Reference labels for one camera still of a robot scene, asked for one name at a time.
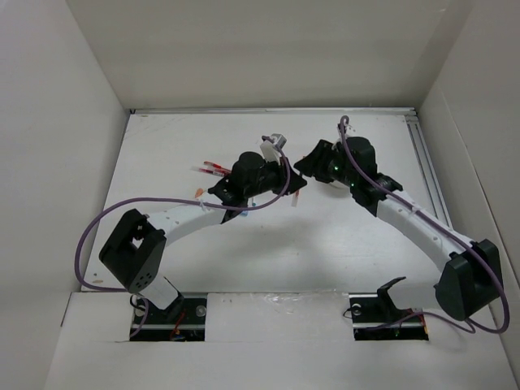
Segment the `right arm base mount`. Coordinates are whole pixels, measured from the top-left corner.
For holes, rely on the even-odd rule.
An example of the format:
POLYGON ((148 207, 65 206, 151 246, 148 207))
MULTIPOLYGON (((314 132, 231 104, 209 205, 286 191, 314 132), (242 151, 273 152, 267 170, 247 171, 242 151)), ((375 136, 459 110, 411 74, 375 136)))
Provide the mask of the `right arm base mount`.
POLYGON ((404 280, 398 277, 380 286, 376 292, 349 294, 349 306, 343 317, 352 321, 356 341, 429 340, 424 317, 414 316, 402 323, 415 309, 398 309, 388 291, 404 280))

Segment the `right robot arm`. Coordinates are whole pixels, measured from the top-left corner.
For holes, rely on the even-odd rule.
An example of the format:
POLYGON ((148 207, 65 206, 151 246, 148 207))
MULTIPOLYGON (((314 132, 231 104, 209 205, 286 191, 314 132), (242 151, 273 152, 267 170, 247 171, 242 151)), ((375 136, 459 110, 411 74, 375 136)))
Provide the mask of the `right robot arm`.
POLYGON ((375 148, 366 138, 321 140, 294 167, 317 181, 347 186, 358 205, 402 233, 440 271, 433 285, 406 285, 379 296, 380 317, 393 320, 410 307, 437 308, 462 322, 495 300, 509 314, 498 248, 455 232, 420 207, 401 184, 379 171, 375 148))

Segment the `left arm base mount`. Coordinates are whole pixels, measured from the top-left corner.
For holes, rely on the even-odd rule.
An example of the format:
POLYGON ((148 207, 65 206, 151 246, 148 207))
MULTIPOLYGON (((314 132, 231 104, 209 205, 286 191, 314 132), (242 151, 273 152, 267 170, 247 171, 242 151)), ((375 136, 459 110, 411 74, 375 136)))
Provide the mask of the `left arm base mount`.
POLYGON ((130 341, 202 342, 206 338, 207 295, 184 295, 180 307, 168 317, 138 296, 130 297, 133 309, 130 341))

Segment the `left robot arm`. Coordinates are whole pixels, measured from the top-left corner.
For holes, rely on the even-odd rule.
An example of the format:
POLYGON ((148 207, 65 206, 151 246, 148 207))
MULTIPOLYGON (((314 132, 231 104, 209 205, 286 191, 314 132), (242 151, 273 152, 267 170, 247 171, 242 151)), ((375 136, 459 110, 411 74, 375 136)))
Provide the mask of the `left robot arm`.
POLYGON ((159 319, 172 322, 180 315, 184 297, 159 272, 164 249, 198 230, 231 221, 252 197, 268 192, 291 195, 306 184, 286 162, 244 152, 231 171, 195 201, 156 214, 125 212, 99 259, 129 293, 146 299, 159 319))

